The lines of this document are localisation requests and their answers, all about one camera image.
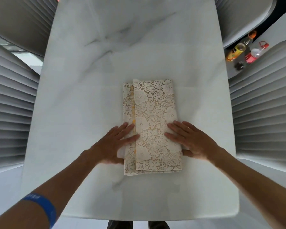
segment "white marble table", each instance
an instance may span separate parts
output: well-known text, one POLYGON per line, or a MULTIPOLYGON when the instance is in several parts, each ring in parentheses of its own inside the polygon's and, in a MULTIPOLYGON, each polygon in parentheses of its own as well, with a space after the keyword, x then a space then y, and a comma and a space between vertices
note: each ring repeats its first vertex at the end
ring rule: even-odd
MULTIPOLYGON (((61 0, 41 72, 22 195, 64 169, 122 121, 122 83, 171 78, 180 120, 235 155, 214 0, 61 0)), ((173 174, 123 176, 98 165, 63 215, 188 220, 237 214, 238 190, 208 162, 173 174)))

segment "person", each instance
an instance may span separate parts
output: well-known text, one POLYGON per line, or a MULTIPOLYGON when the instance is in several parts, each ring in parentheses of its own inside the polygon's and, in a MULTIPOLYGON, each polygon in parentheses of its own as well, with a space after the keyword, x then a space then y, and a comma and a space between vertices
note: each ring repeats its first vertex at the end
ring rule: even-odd
MULTIPOLYGON (((134 142, 139 135, 124 138, 134 125, 113 127, 69 166, 36 188, 0 216, 0 229, 48 229, 61 215, 68 201, 92 169, 99 163, 123 164, 117 150, 134 142)), ((174 121, 165 133, 170 140, 189 150, 183 154, 207 160, 223 172, 252 201, 274 229, 286 229, 286 189, 244 165, 225 149, 188 122, 174 121)), ((150 228, 168 228, 165 222, 149 222, 150 228)), ((132 228, 132 222, 109 221, 108 229, 132 228)))

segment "white lace fabric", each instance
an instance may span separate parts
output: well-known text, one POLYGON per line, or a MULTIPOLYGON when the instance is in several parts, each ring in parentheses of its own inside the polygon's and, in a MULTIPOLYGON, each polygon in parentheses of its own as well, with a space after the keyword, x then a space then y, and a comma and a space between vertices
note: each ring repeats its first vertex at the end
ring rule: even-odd
POLYGON ((124 173, 170 173, 182 170, 182 149, 164 136, 167 123, 177 120, 171 80, 139 81, 123 84, 123 121, 135 123, 140 134, 125 148, 124 173))

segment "pants leg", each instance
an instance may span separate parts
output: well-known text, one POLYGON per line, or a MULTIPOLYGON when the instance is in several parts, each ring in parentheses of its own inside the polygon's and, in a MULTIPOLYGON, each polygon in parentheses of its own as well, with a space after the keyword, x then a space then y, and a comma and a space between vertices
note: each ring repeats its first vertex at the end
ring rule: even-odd
POLYGON ((170 229, 165 221, 151 221, 148 222, 149 229, 170 229))
POLYGON ((133 221, 109 220, 107 229, 133 229, 133 221))

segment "white chair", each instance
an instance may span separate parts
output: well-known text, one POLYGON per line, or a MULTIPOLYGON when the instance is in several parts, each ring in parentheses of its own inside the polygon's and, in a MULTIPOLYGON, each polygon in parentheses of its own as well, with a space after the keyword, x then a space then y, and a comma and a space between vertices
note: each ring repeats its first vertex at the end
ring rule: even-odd
POLYGON ((286 41, 229 85, 237 158, 286 172, 286 41))
POLYGON ((277 0, 215 0, 224 48, 267 19, 276 2, 277 0))
POLYGON ((23 165, 39 75, 0 46, 0 172, 23 165))
POLYGON ((44 57, 57 0, 0 0, 0 37, 44 57))

